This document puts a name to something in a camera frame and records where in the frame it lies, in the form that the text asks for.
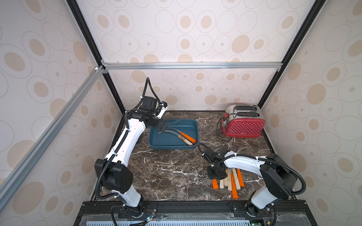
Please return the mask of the wooden handled labelled sickle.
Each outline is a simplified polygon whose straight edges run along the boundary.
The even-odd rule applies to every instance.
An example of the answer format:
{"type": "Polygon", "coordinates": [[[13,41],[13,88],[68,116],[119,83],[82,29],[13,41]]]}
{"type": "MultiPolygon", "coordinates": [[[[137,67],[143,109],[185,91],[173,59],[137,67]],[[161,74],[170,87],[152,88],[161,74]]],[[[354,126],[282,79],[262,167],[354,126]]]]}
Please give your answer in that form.
{"type": "Polygon", "coordinates": [[[192,146],[187,139],[185,139],[178,132],[166,130],[164,133],[158,133],[157,138],[164,145],[172,145],[172,146],[192,146]]]}

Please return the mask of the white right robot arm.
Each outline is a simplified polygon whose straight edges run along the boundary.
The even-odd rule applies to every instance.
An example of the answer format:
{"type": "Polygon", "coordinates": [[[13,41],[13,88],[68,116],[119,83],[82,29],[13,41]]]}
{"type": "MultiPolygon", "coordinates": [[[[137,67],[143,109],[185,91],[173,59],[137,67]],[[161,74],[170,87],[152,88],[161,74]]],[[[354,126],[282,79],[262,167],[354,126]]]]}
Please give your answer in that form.
{"type": "Polygon", "coordinates": [[[306,190],[304,178],[289,167],[277,154],[251,156],[234,151],[216,152],[203,143],[198,145],[201,156],[210,164],[208,177],[223,180],[228,177],[228,169],[239,169],[260,176],[265,186],[255,191],[245,209],[249,216],[256,217],[267,205],[276,200],[288,200],[292,195],[300,195],[306,190]]]}

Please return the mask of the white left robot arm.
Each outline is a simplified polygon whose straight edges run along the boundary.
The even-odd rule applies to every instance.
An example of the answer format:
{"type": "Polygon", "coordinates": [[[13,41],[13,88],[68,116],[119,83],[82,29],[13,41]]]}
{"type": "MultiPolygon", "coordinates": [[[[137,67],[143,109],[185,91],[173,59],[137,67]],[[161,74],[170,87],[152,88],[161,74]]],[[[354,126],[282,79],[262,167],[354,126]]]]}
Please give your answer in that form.
{"type": "Polygon", "coordinates": [[[151,88],[150,79],[145,81],[140,102],[123,116],[125,128],[119,139],[103,159],[98,159],[94,165],[97,174],[95,196],[99,200],[110,197],[118,198],[123,205],[142,209],[143,198],[133,186],[133,173],[127,168],[131,153],[139,137],[147,127],[159,132],[165,132],[169,123],[162,116],[167,110],[167,103],[160,101],[155,94],[146,96],[151,88]]]}

